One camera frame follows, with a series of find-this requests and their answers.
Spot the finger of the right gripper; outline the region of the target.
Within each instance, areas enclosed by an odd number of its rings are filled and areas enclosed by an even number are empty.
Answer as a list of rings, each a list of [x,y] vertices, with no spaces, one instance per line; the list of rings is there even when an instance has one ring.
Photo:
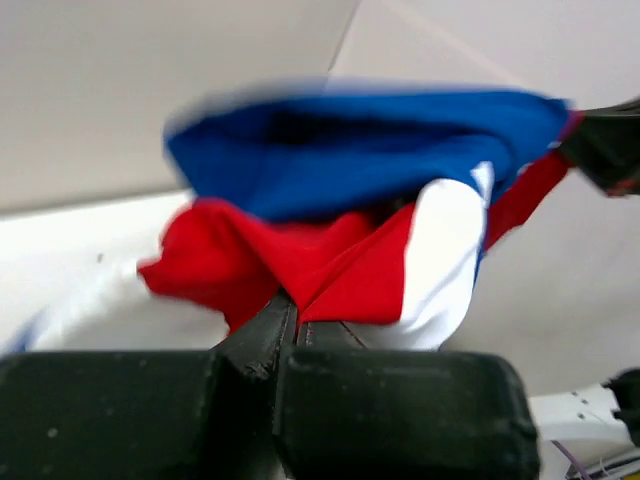
[[[639,98],[583,111],[559,151],[608,196],[638,196]]]

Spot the red white blue jacket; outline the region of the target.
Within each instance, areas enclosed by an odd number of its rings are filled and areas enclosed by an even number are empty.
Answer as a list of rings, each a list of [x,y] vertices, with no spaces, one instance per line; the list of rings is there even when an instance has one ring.
[[[231,331],[284,290],[300,323],[435,350],[486,249],[565,175],[550,148],[570,120],[558,99],[461,89],[307,91],[177,119],[165,146],[195,198],[138,274]]]

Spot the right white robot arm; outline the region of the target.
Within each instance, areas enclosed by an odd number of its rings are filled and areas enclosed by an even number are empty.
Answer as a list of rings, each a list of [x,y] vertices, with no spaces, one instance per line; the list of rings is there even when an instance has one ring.
[[[639,99],[586,110],[557,148],[609,197],[639,194]],[[639,445],[639,369],[529,400],[543,441]]]

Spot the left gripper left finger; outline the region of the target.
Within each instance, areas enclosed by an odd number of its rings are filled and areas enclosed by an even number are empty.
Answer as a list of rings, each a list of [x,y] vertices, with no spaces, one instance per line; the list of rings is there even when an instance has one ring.
[[[297,335],[297,307],[279,291],[245,325],[213,348],[244,377],[268,380],[277,368],[280,350]]]

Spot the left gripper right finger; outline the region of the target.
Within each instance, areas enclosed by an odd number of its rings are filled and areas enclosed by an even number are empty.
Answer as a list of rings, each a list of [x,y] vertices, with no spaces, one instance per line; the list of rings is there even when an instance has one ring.
[[[297,333],[297,346],[322,349],[366,348],[344,322],[338,321],[302,324]]]

